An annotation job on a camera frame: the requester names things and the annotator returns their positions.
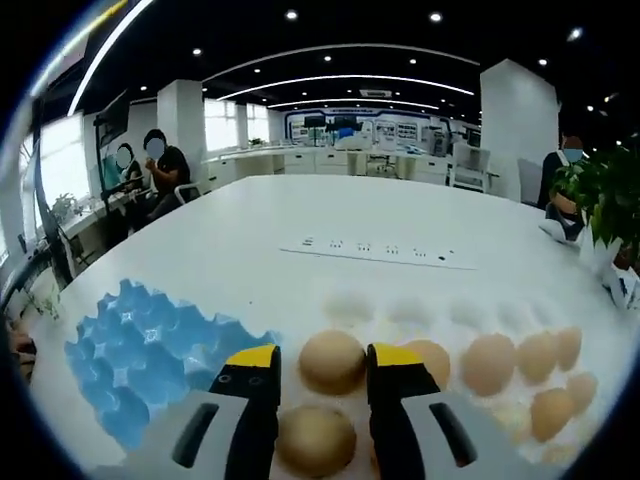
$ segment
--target light strip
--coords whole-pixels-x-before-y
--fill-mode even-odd
[[[153,0],[140,0],[140,2],[135,7],[133,7],[129,13],[127,13],[127,15],[116,26],[113,32],[111,32],[107,40],[102,44],[96,56],[93,57],[91,65],[89,65],[89,68],[85,72],[84,77],[80,82],[80,86],[78,87],[78,90],[76,90],[76,94],[73,96],[73,100],[71,101],[71,105],[69,106],[69,112],[67,113],[68,117],[72,116],[75,113],[76,107],[78,106],[78,103],[80,102],[84,91],[87,89],[87,85],[89,85],[91,77],[100,65],[100,62],[102,62],[111,47],[113,47],[113,44],[116,43],[116,40],[118,40],[120,35],[122,35],[122,32],[125,31],[125,29],[131,24],[131,22],[133,22],[145,8],[151,5],[151,2],[153,2]]]
[[[78,44],[82,40],[84,40],[92,31],[94,31],[96,28],[102,25],[109,17],[111,17],[118,10],[124,7],[126,3],[127,3],[127,0],[120,0],[118,3],[116,3],[112,7],[109,7],[103,13],[101,13],[96,18],[94,18],[93,21],[89,23],[89,25],[87,25],[82,30],[80,30],[76,35],[74,35],[73,38],[69,40],[64,47],[62,47],[60,52],[53,58],[53,60],[51,60],[51,62],[49,62],[47,67],[44,69],[44,71],[40,75],[40,78],[38,78],[38,81],[35,83],[35,85],[31,89],[31,92],[30,92],[31,97],[35,98],[40,94],[40,91],[44,87],[49,76],[53,73],[53,71],[56,68],[58,68],[58,66],[62,63],[64,58],[67,55],[69,55],[71,51],[74,48],[76,48],[76,46],[78,46]]]
[[[354,47],[392,48],[396,50],[409,50],[412,52],[430,53],[431,55],[439,55],[441,57],[452,58],[454,60],[459,60],[461,62],[470,63],[471,65],[475,65],[476,67],[480,66],[480,63],[476,62],[475,60],[469,60],[468,58],[458,57],[457,55],[453,55],[451,53],[440,52],[439,50],[430,50],[428,48],[411,47],[409,45],[396,45],[392,43],[339,43],[335,45],[320,45],[318,47],[298,48],[296,50],[288,50],[286,52],[280,52],[280,53],[275,53],[273,55],[267,55],[265,57],[256,58],[255,60],[249,60],[248,62],[241,63],[240,65],[236,65],[234,67],[227,68],[226,70],[222,70],[221,72],[215,73],[210,77],[205,78],[203,82],[207,82],[209,80],[212,80],[226,73],[233,72],[234,70],[238,70],[239,68],[248,67],[249,65],[253,65],[254,63],[260,63],[266,60],[273,60],[274,58],[286,57],[288,55],[295,55],[297,53],[315,52],[318,50],[332,50],[332,49],[338,49],[338,48],[354,48]]]
[[[294,78],[293,80],[283,80],[281,82],[267,83],[266,85],[260,85],[259,87],[246,88],[239,92],[230,93],[229,95],[220,97],[217,100],[226,100],[227,98],[235,97],[236,95],[242,95],[243,93],[255,92],[256,90],[262,90],[265,88],[279,87],[280,85],[289,85],[291,83],[313,82],[315,80],[335,80],[335,79],[341,79],[341,78],[342,79],[368,78],[368,79],[374,79],[374,80],[398,80],[401,82],[413,82],[413,83],[420,83],[422,85],[429,85],[431,87],[446,88],[447,90],[453,90],[454,92],[464,93],[466,95],[475,95],[473,92],[470,92],[469,90],[463,90],[462,88],[452,87],[451,85],[445,85],[444,83],[429,82],[428,80],[419,80],[417,78],[391,77],[389,75],[322,75],[320,77]]]
[[[409,105],[411,107],[419,108],[432,108],[433,110],[440,110],[440,107],[434,107],[433,105],[423,105],[421,103],[402,102],[400,100],[380,100],[377,98],[325,98],[320,100],[301,100],[299,102],[287,102],[278,103],[277,105],[269,105],[268,108],[288,107],[291,105],[304,105],[307,103],[330,103],[330,102],[377,102],[377,103],[395,103],[397,105]]]

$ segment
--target blue egg tray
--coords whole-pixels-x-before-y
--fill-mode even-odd
[[[207,320],[195,305],[174,305],[166,294],[130,280],[120,295],[106,294],[98,316],[78,324],[78,341],[65,352],[98,421],[125,449],[169,403],[209,390],[227,358],[247,348],[279,343],[268,331],[250,335],[242,323],[217,313]]]

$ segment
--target power outlet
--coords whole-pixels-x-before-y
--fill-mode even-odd
[[[396,243],[382,244],[351,241],[335,237],[323,239],[308,236],[302,240],[286,242],[280,247],[280,250],[357,260],[475,270],[475,266],[468,258],[465,259],[464,256],[455,253],[454,250],[434,251],[423,247],[406,246]]]

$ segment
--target person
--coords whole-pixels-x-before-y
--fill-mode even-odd
[[[174,191],[178,185],[191,182],[191,171],[180,149],[167,145],[167,137],[162,130],[150,130],[144,137],[143,148],[148,155],[145,168],[151,173],[158,190],[157,197],[151,199],[151,204],[147,205],[147,209],[151,211],[146,214],[146,224],[181,205]]]
[[[136,180],[131,183],[127,183],[125,190],[131,191],[143,188],[142,168],[133,154],[133,148],[131,148],[131,145],[128,143],[123,143],[118,147],[116,153],[116,165],[121,170],[120,180],[122,182],[129,182],[134,179]]]
[[[553,192],[553,182],[558,169],[580,160],[582,152],[582,140],[579,137],[563,136],[561,149],[547,155],[542,165],[540,195],[537,203],[539,209],[545,210],[548,204],[552,204],[564,218],[571,221],[578,220],[576,203],[561,192]]]

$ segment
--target white table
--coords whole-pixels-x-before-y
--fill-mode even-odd
[[[216,312],[240,318],[252,334],[280,330],[283,408],[301,397],[328,401],[302,391],[291,365],[308,336],[330,325],[353,332],[363,343],[402,343],[428,335],[450,352],[451,386],[460,391],[458,356],[480,332],[502,331],[519,342],[544,329],[579,325],[584,331],[579,368],[600,380],[590,412],[601,418],[631,361],[635,325],[578,264],[577,253],[538,228],[541,218],[542,212],[501,198],[414,182],[318,175],[235,182],[136,233],[62,292],[66,320],[41,324],[33,332],[39,349],[35,401],[83,467],[123,458],[79,393],[63,345],[76,340],[75,326],[83,315],[95,315],[96,302],[106,292],[117,294],[119,281],[130,278],[166,292],[174,302],[194,302],[208,318]],[[279,250],[283,242],[309,234],[451,248],[469,255],[477,270]],[[332,298],[367,305],[372,318],[330,321],[325,311]],[[396,313],[407,305],[417,308],[416,318],[425,323],[401,321]],[[512,312],[511,324],[499,320],[498,312],[505,310]],[[475,327],[460,324],[469,317]],[[549,385],[564,381],[556,371]],[[505,395],[530,400],[534,391],[514,379]],[[343,399],[341,406],[358,416],[360,431],[366,428],[366,407],[362,398],[356,400]],[[368,448],[364,443],[359,451]],[[366,453],[358,458],[356,464],[368,465]]]

